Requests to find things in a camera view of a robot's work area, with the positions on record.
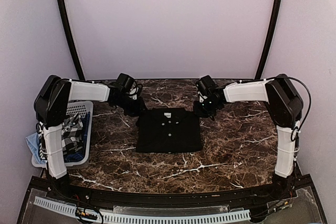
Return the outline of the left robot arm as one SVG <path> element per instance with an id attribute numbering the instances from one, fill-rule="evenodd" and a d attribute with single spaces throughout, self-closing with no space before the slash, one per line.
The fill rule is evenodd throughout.
<path id="1" fill-rule="evenodd" d="M 141 91 L 142 86 L 124 73 L 109 84 L 49 76 L 34 102 L 36 119 L 44 138 L 48 174 L 53 179 L 67 175 L 61 132 L 71 102 L 106 102 L 111 107 L 120 107 L 124 115 L 136 117 L 147 110 Z"/>

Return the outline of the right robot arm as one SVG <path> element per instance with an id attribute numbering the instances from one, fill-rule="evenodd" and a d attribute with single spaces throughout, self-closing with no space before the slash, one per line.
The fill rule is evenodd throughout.
<path id="1" fill-rule="evenodd" d="M 229 103 L 266 103 L 278 135 L 275 175 L 287 178 L 294 171 L 299 134 L 308 116 L 302 112 L 304 102 L 294 82 L 302 84 L 296 78 L 279 74 L 260 80 L 240 80 L 220 87 L 210 76 L 204 76 L 195 84 L 198 100 L 194 101 L 193 110 L 198 117 L 214 119 L 217 111 Z"/>

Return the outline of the grey plastic laundry basket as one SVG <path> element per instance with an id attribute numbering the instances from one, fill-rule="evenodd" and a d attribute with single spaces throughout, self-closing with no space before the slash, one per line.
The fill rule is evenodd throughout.
<path id="1" fill-rule="evenodd" d="M 90 101 L 68 104 L 61 130 L 61 146 L 67 167 L 78 167 L 88 160 L 92 114 L 93 103 Z M 45 161 L 45 164 L 37 164 L 33 157 L 31 157 L 31 163 L 34 167 L 45 168 L 47 155 L 42 147 L 43 136 L 40 132 L 37 134 L 40 141 L 40 158 Z"/>

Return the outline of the black long sleeve shirt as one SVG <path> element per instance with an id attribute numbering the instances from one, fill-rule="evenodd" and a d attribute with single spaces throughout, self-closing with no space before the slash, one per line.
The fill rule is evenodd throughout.
<path id="1" fill-rule="evenodd" d="M 151 109 L 139 116 L 138 153 L 190 153 L 203 149 L 199 118 L 184 108 Z"/>

